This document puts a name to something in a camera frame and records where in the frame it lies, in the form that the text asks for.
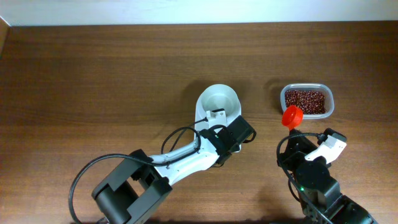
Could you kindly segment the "orange plastic measuring scoop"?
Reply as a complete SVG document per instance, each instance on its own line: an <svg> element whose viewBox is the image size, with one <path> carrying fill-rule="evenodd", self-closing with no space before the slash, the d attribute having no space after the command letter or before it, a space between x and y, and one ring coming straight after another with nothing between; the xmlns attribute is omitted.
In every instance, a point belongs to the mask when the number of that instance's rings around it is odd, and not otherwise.
<svg viewBox="0 0 398 224"><path fill-rule="evenodd" d="M303 111L295 106L289 106L283 113L282 125L290 131L298 127L303 121Z"/></svg>

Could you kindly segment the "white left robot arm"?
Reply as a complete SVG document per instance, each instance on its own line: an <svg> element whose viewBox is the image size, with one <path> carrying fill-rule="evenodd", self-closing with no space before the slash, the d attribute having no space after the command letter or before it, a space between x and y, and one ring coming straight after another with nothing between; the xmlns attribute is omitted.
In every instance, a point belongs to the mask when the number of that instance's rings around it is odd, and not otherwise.
<svg viewBox="0 0 398 224"><path fill-rule="evenodd" d="M190 144L175 151L147 156L136 150L94 188L91 196L109 223L145 223L171 193L173 184L224 164L255 137L254 128L238 116L227 126L216 124L196 131Z"/></svg>

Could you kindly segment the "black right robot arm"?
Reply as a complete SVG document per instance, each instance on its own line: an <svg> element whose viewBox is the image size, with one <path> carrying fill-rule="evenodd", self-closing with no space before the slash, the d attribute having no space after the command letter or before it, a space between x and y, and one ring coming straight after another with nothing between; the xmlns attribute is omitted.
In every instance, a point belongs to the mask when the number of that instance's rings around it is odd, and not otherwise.
<svg viewBox="0 0 398 224"><path fill-rule="evenodd" d="M277 145L277 165L300 203L304 223L377 224L362 206L341 193L329 168L346 147L346 137L331 128L322 133L292 129Z"/></svg>

